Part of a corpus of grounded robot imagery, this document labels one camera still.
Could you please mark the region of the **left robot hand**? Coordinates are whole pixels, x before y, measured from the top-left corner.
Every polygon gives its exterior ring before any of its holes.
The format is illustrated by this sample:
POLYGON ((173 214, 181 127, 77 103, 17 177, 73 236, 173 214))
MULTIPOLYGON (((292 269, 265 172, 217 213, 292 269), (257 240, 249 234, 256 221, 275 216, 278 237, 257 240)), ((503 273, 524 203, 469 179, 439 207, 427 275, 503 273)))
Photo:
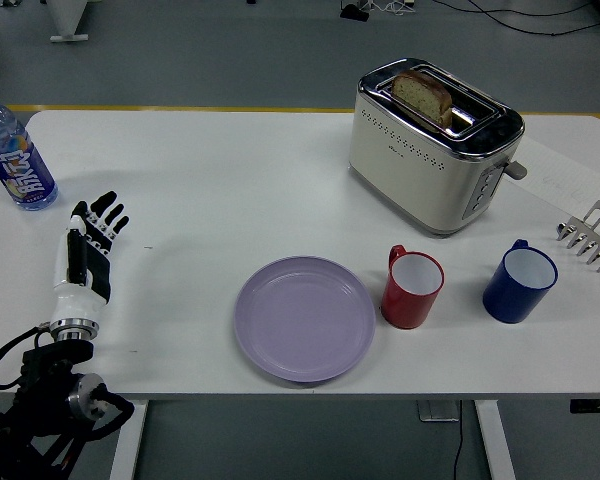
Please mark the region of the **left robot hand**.
POLYGON ((61 236, 54 277, 57 297, 52 322, 96 322, 111 296, 109 254, 129 218, 109 191, 92 203, 80 201, 61 236))

